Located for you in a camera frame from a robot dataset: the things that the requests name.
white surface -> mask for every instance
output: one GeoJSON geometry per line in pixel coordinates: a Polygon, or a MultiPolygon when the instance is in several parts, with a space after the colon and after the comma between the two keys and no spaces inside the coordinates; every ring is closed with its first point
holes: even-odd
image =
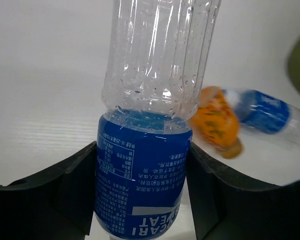
{"type": "MultiPolygon", "coordinates": [[[[111,0],[0,0],[1,185],[96,139],[111,8],[111,0]]],[[[258,89],[300,108],[283,68],[299,34],[300,1],[223,0],[204,84],[258,89]]],[[[300,158],[251,146],[249,158],[225,163],[271,183],[300,177],[300,158]]],[[[187,190],[182,202],[161,239],[195,239],[187,190]]],[[[89,239],[108,240],[96,221],[89,239]]]]}

blue bottle label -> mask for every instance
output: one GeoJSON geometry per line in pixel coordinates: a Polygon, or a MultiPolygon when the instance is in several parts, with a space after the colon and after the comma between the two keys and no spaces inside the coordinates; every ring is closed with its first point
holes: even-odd
{"type": "Polygon", "coordinates": [[[153,134],[99,120],[94,211],[122,239],[153,239],[178,214],[192,132],[153,134]]]}
{"type": "Polygon", "coordinates": [[[266,134],[277,134],[283,130],[290,118],[290,108],[284,102],[262,92],[255,92],[252,112],[241,122],[266,134]]]}

orange bottle label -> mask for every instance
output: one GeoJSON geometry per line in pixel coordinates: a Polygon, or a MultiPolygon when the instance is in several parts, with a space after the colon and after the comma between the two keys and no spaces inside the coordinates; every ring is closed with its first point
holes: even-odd
{"type": "Polygon", "coordinates": [[[216,86],[201,91],[199,107],[189,123],[209,144],[218,149],[232,146],[239,133],[239,121],[216,86]]]}

blue and white bottle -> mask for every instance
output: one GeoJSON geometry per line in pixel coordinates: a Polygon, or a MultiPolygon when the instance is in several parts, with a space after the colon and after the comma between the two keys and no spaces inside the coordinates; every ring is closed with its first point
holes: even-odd
{"type": "Polygon", "coordinates": [[[300,146],[300,109],[257,90],[223,92],[244,126],[300,146]]]}
{"type": "Polygon", "coordinates": [[[95,168],[112,239],[154,239],[177,217],[220,0],[114,0],[95,168]]]}

upside-down bottle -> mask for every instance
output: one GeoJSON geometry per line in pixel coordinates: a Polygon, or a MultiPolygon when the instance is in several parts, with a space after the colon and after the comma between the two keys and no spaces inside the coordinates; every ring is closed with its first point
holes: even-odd
{"type": "Polygon", "coordinates": [[[154,239],[177,217],[220,0],[114,0],[95,167],[112,239],[154,239]]]}

